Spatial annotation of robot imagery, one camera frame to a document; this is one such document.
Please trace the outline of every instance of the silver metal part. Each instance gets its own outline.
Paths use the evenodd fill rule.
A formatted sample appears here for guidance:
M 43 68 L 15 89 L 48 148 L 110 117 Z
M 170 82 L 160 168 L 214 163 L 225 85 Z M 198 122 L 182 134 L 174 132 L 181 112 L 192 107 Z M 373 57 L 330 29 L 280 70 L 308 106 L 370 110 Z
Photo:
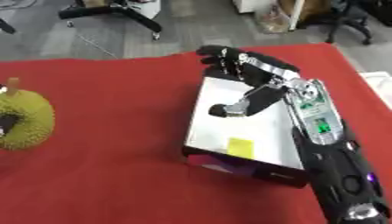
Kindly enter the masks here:
M 291 120 L 313 143 L 334 144 L 343 134 L 340 116 L 324 84 L 319 80 L 309 82 L 309 87 L 303 86 L 304 83 L 299 85 L 300 88 L 292 86 L 284 98 Z
M 372 203 L 359 204 L 351 206 L 347 211 L 345 220 L 347 221 L 361 221 L 369 218 L 374 218 L 379 215 L 377 209 Z
M 240 53 L 238 55 L 238 61 L 240 62 L 240 65 L 242 65 L 243 63 L 248 63 L 254 67 L 258 67 L 259 69 L 263 70 L 264 72 L 271 73 L 271 74 L 277 75 L 279 77 L 282 77 L 287 81 L 294 79 L 294 78 L 299 78 L 299 74 L 296 72 L 293 72 L 289 69 L 283 69 L 281 67 L 272 66 L 271 64 L 262 62 L 257 58 L 249 57 L 246 53 Z
M 227 116 L 245 116 L 247 114 L 247 108 L 249 106 L 249 101 L 242 98 L 233 105 L 227 105 L 224 107 Z

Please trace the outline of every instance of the red table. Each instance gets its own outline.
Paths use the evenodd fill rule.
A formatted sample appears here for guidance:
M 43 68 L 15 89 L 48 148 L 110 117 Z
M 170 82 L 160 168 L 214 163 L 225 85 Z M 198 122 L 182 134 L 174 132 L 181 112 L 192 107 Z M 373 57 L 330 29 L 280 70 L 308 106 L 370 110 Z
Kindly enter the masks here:
M 332 46 L 249 48 L 320 78 L 392 197 L 392 113 Z M 0 154 L 2 224 L 325 223 L 295 189 L 180 162 L 201 81 L 193 53 L 156 59 L 1 63 L 56 109 L 52 137 Z

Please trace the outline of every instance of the robotic arm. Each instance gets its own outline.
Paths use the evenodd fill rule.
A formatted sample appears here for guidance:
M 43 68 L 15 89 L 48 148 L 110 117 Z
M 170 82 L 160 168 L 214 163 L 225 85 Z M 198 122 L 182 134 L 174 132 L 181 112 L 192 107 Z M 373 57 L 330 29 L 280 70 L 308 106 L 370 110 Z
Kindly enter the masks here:
M 283 99 L 298 155 L 328 223 L 388 223 L 381 184 L 320 80 L 302 79 L 297 67 L 256 52 L 206 45 L 197 54 L 208 56 L 202 63 L 253 87 L 233 105 L 213 105 L 210 115 L 252 116 Z

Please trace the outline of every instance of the chair base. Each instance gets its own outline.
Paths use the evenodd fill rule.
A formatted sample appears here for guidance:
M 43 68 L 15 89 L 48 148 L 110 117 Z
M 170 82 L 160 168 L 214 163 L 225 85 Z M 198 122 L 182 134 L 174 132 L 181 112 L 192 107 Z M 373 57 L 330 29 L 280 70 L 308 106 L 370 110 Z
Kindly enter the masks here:
M 372 34 L 370 30 L 366 27 L 367 18 L 366 17 L 342 17 L 338 12 L 333 11 L 324 15 L 317 15 L 309 17 L 304 22 L 298 25 L 298 29 L 304 29 L 310 25 L 330 25 L 332 29 L 328 33 L 326 43 L 333 43 L 335 41 L 335 33 L 342 26 L 350 26 L 355 30 L 361 32 L 365 38 L 362 40 L 364 46 L 371 44 Z

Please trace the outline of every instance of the white cabinet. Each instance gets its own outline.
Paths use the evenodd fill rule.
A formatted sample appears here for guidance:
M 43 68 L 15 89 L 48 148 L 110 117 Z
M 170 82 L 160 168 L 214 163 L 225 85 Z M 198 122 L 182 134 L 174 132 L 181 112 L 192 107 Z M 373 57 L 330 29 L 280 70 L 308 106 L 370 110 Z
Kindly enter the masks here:
M 233 0 L 240 13 L 253 12 L 258 7 L 269 7 L 275 0 Z

